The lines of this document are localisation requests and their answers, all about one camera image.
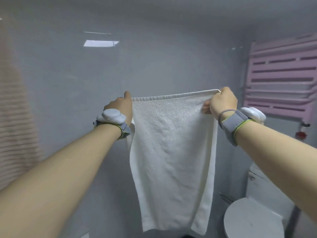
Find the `white towel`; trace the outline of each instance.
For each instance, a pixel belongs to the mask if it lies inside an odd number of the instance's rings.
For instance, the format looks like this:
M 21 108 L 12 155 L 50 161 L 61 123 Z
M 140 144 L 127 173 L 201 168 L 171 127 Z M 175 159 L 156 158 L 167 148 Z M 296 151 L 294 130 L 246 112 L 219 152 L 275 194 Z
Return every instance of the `white towel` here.
M 217 121 L 201 112 L 218 89 L 133 98 L 127 138 L 143 231 L 206 233 L 214 187 Z

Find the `forearm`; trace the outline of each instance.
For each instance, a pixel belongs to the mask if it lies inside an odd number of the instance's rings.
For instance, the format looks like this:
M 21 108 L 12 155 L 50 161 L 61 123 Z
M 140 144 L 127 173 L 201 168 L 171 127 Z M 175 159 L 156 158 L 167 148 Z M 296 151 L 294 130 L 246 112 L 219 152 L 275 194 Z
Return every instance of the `forearm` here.
M 317 149 L 255 122 L 236 141 L 268 178 L 317 221 Z
M 119 136 L 100 125 L 11 183 L 0 193 L 0 237 L 56 237 Z

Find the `hand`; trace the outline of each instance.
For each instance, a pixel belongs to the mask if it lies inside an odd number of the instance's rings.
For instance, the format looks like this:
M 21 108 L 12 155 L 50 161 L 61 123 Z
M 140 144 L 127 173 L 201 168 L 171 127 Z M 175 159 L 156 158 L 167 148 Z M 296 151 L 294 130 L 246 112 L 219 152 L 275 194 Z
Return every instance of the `hand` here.
M 132 121 L 132 99 L 129 91 L 124 92 L 124 98 L 119 97 L 115 101 L 111 101 L 103 109 L 104 111 L 109 108 L 115 108 L 126 116 L 125 122 L 127 125 L 131 124 Z
M 206 114 L 212 114 L 215 119 L 218 120 L 219 115 L 226 109 L 237 109 L 238 100 L 233 92 L 228 87 L 224 87 L 220 90 L 221 93 L 215 94 L 210 100 L 204 102 L 202 110 Z M 231 116 L 234 112 L 228 111 L 222 115 L 222 119 L 226 119 Z

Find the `towel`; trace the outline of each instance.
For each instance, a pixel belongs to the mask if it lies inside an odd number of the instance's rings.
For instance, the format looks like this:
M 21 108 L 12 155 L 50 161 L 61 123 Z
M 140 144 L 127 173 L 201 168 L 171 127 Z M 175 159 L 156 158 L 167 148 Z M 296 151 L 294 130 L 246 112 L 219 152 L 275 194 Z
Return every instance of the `towel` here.
M 0 190 L 44 159 L 21 76 L 0 21 Z
M 127 145 L 143 231 L 191 228 L 206 233 L 217 121 L 201 108 L 217 92 L 132 99 L 132 134 Z

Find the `bathroom wall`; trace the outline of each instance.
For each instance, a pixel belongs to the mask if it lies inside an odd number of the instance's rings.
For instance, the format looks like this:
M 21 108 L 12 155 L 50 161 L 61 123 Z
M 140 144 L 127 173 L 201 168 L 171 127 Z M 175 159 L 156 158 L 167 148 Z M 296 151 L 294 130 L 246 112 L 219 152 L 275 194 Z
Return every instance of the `bathroom wall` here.
M 250 46 L 253 40 L 267 41 L 274 39 L 281 39 L 293 36 L 301 36 L 304 34 L 317 32 L 317 23 L 313 20 L 317 19 L 316 13 L 317 7 L 311 9 L 305 9 L 300 12 L 295 12 L 289 15 L 280 17 L 279 19 L 268 20 L 266 22 L 259 23 L 251 27 L 245 32 L 243 38 L 243 45 L 245 51 Z M 241 59 L 241 69 L 245 70 L 248 60 L 248 53 L 244 52 Z M 240 100 L 242 100 L 242 90 L 245 78 L 245 73 L 242 72 L 241 85 L 240 85 Z M 307 134 L 305 143 L 317 148 L 317 102 L 315 108 L 315 115 L 311 123 Z M 296 120 L 285 120 L 276 117 L 269 116 L 265 123 L 266 126 L 273 128 L 279 132 L 282 132 L 291 137 L 295 136 L 295 132 L 298 131 L 299 122 Z M 230 178 L 229 194 L 235 199 L 239 199 L 245 196 L 247 173 L 252 163 L 252 160 L 241 149 L 236 148 L 232 159 L 232 173 Z M 294 238 L 310 238 L 317 236 L 317 225 L 314 224 L 309 217 L 303 214 L 296 228 Z
M 212 28 L 203 32 L 198 30 L 204 28 L 62 2 L 7 3 L 1 14 L 29 90 L 46 156 L 89 132 L 103 106 L 125 90 L 133 97 L 223 86 L 238 91 L 240 54 L 232 48 L 240 47 L 241 38 L 235 33 Z M 86 40 L 119 43 L 83 47 Z M 220 237 L 226 204 L 218 194 L 228 192 L 232 152 L 219 132 L 214 202 L 206 237 Z M 87 232 L 91 238 L 175 237 L 185 232 L 142 233 L 124 141 L 118 141 L 107 155 L 61 237 L 77 238 Z

